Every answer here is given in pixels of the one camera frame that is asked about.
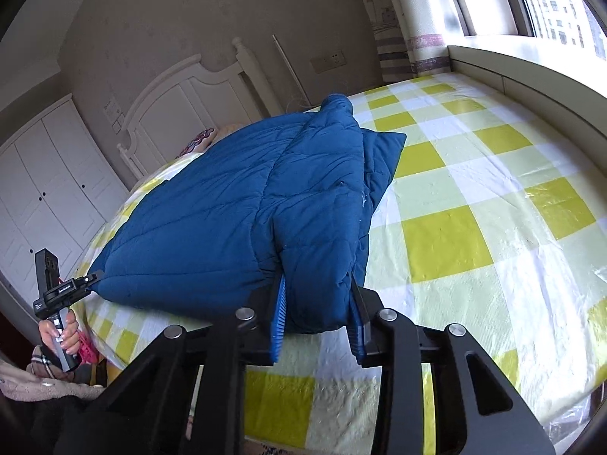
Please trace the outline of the person's left hand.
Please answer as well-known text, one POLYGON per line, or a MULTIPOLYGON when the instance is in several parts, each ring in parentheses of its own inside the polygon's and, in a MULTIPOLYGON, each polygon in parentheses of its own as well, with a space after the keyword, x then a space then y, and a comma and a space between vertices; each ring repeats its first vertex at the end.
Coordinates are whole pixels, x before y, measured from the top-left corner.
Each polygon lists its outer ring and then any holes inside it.
POLYGON ((69 310, 66 315, 66 323, 62 332, 59 332, 55 325, 49 320, 41 320, 38 323, 38 330, 42 342, 49 349, 54 349, 55 346, 59 346, 63 351, 70 355, 76 355, 80 349, 78 328, 79 323, 72 310, 69 310))

